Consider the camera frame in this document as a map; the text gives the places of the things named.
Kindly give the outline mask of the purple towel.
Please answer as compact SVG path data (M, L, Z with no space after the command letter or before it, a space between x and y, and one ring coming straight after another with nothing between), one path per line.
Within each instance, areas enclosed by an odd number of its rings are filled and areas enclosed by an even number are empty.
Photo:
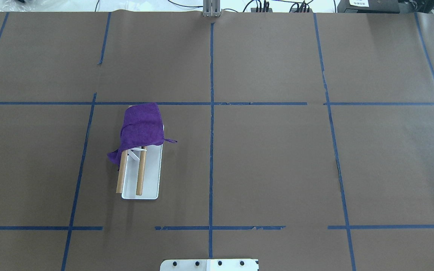
M119 148L107 154L108 159L121 164L122 152L138 146L160 146L165 141L177 143L164 137L164 124L156 103L130 106L124 113L124 120L119 134Z

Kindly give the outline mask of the white wooden towel rack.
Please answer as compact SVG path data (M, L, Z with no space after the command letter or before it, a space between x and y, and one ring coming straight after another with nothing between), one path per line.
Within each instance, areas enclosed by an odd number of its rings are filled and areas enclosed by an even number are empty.
M163 144L122 152L116 192L122 199L154 200L159 196Z

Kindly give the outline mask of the black box with label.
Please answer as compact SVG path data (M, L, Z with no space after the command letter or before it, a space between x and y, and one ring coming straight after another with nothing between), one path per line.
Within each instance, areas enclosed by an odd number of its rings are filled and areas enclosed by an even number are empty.
M336 11L338 13L400 13L398 0L341 0Z

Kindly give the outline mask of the clear plastic bag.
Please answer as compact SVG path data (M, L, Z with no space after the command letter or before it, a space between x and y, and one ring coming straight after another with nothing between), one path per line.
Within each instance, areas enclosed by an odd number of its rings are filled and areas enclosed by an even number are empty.
M0 11L45 12L59 4L60 0L3 0Z

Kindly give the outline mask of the aluminium frame post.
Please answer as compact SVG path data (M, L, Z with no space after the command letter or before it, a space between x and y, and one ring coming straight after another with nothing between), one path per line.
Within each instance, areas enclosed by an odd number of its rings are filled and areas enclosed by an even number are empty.
M203 0L203 17L220 17L222 9L220 0Z

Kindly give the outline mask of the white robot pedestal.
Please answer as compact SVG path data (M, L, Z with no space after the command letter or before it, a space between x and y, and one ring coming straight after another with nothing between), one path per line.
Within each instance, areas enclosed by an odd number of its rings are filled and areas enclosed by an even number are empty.
M258 271L257 259L168 259L160 271Z

